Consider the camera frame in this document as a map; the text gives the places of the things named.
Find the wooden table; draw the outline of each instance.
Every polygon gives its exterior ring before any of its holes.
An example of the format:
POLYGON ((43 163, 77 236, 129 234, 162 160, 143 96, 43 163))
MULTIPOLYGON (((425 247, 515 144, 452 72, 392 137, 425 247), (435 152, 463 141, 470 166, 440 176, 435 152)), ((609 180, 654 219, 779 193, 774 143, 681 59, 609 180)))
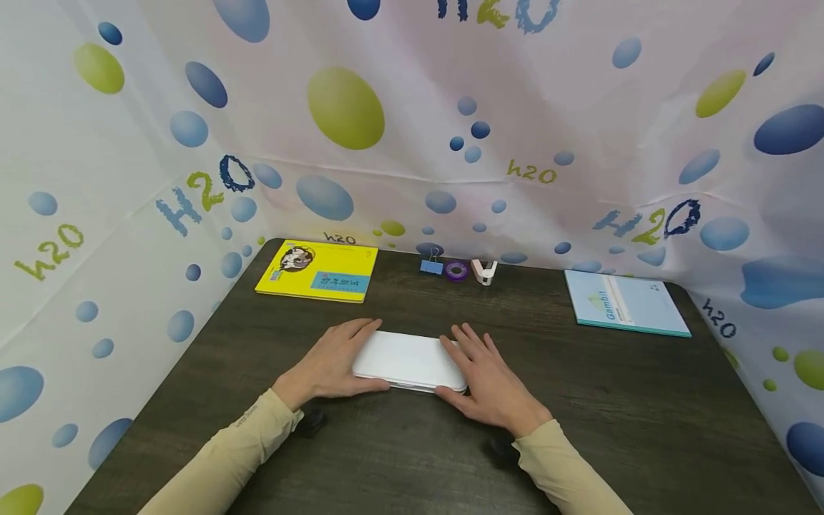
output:
MULTIPOLYGON (((136 513, 329 325, 488 331, 570 441, 641 515, 819 513, 686 293, 694 337, 578 325, 560 271, 499 266, 491 287, 418 271, 382 251, 363 305, 258 295, 269 241, 177 363, 70 513, 136 513)), ((528 476, 492 466, 489 428, 412 391, 316 401, 328 424, 292 436, 230 513, 555 513, 528 476)))

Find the long sleeve shirt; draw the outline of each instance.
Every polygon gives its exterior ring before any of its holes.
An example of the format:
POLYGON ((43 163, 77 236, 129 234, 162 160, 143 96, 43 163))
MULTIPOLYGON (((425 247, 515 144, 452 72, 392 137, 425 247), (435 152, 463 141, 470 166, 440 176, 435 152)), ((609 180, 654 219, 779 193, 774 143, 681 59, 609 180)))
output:
MULTIPOLYGON (((143 507, 140 515, 225 513, 257 468, 303 417, 267 390, 234 423, 221 429, 143 507)), ((575 451, 556 420, 513 446, 518 465, 564 515, 631 515, 610 486, 575 451)))

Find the hand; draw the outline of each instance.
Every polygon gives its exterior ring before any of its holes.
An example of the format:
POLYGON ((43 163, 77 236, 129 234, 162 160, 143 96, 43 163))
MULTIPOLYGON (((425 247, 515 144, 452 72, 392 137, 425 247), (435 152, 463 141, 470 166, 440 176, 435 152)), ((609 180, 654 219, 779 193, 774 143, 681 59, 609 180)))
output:
POLYGON ((351 397, 367 391, 389 390, 383 379, 352 374, 352 363, 381 320, 358 318, 326 330, 303 359, 272 385, 292 411, 314 397, 351 397))
POLYGON ((435 394, 458 408, 466 417, 507 429, 515 438, 525 437, 552 420, 550 411, 533 397, 509 370, 488 334, 481 341, 469 324, 452 326, 458 348, 441 336, 443 348, 461 369, 471 395, 464 396, 446 386, 435 394))

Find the purple tape roll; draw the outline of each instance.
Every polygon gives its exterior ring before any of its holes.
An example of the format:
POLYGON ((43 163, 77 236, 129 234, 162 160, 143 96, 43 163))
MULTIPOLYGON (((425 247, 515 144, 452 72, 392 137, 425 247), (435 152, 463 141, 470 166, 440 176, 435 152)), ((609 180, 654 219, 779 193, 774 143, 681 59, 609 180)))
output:
POLYGON ((453 283, 460 283, 460 281, 469 277, 469 269, 466 264, 460 261, 449 261, 443 266, 443 273, 446 274, 447 279, 453 283))

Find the children's book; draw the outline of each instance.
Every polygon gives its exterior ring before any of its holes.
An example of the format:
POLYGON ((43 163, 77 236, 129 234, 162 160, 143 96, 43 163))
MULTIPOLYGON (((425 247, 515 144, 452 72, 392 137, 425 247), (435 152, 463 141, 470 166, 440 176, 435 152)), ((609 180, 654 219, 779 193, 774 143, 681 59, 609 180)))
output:
POLYGON ((374 247, 286 240, 255 291, 363 303, 376 257, 374 247))
POLYGON ((661 281, 575 270, 564 275, 579 324, 692 336, 661 281))

